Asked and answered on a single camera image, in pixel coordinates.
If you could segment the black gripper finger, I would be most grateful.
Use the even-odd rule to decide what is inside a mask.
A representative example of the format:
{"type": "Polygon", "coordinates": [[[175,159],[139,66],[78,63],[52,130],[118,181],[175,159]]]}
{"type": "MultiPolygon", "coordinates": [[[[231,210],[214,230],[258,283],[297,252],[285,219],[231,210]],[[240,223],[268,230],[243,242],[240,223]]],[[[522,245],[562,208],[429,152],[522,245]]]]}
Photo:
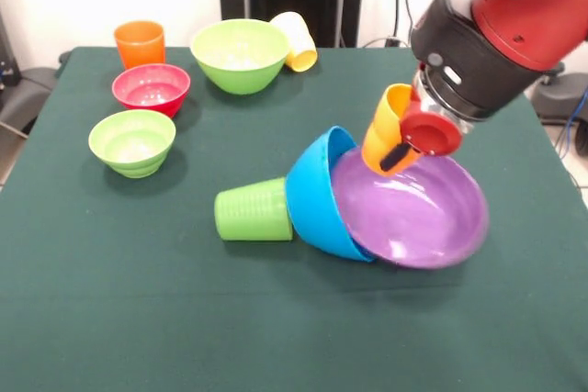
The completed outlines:
{"type": "Polygon", "coordinates": [[[383,172],[390,172],[411,152],[409,143],[401,142],[394,146],[380,161],[379,166],[383,172]]]}

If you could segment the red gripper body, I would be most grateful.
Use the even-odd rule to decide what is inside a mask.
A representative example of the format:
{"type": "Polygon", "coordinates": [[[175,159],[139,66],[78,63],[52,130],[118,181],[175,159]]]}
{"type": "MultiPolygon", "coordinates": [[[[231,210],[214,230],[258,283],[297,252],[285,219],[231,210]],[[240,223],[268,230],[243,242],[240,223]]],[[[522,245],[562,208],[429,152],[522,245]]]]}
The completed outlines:
{"type": "Polygon", "coordinates": [[[412,100],[400,126],[402,139],[425,155],[446,156],[461,145],[457,121],[436,102],[412,100]]]}

